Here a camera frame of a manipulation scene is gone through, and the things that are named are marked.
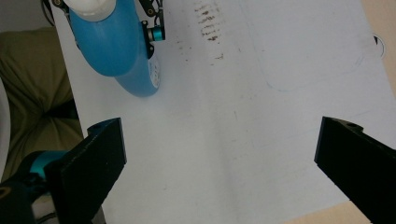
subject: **white cap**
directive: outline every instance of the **white cap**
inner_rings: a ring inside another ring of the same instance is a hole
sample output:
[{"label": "white cap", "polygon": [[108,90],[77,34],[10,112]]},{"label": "white cap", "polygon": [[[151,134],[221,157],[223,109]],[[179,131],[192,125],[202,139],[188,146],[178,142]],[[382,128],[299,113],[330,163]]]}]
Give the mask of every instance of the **white cap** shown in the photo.
[{"label": "white cap", "polygon": [[64,0],[85,21],[102,21],[116,7],[116,0]]}]

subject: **wall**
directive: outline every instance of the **wall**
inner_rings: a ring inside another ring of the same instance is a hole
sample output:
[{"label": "wall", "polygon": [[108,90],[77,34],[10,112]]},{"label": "wall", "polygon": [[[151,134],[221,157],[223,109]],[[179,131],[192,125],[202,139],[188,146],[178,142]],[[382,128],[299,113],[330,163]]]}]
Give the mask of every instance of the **wall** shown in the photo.
[{"label": "wall", "polygon": [[40,0],[1,0],[0,32],[32,30],[50,26],[40,6]]}]

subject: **cable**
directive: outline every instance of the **cable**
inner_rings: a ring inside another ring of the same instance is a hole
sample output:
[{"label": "cable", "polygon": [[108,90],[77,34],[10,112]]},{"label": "cable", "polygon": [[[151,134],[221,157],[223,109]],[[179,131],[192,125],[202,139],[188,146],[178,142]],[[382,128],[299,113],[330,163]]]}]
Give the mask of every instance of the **cable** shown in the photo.
[{"label": "cable", "polygon": [[49,16],[47,15],[47,11],[46,11],[46,9],[44,9],[44,5],[45,5],[44,0],[41,0],[41,10],[43,11],[44,17],[46,18],[47,22],[49,22],[49,24],[51,26],[55,26],[53,24],[53,22],[50,20]]},{"label": "cable", "polygon": [[57,217],[56,213],[49,213],[41,218],[39,218],[38,220],[36,220],[37,224],[43,224],[44,222]]}]

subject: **beige fabric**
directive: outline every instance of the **beige fabric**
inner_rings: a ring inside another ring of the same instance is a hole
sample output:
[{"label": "beige fabric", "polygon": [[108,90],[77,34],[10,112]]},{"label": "beige fabric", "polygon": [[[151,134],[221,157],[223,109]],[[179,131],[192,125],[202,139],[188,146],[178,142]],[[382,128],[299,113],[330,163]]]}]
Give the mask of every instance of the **beige fabric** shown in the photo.
[{"label": "beige fabric", "polygon": [[71,149],[83,137],[78,120],[45,116],[73,99],[54,28],[0,34],[0,76],[11,114],[4,180],[29,153]]}]

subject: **white table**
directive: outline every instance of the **white table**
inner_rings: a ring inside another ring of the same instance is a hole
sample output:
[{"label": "white table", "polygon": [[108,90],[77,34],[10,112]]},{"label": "white table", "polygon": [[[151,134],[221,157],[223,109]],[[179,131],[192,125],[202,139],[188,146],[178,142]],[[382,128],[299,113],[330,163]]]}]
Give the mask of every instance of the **white table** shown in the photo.
[{"label": "white table", "polygon": [[108,223],[271,224],[344,202],[314,163],[322,116],[396,146],[396,104],[359,0],[164,9],[162,85],[143,99],[88,66],[54,9],[84,132],[122,118],[128,163]]}]

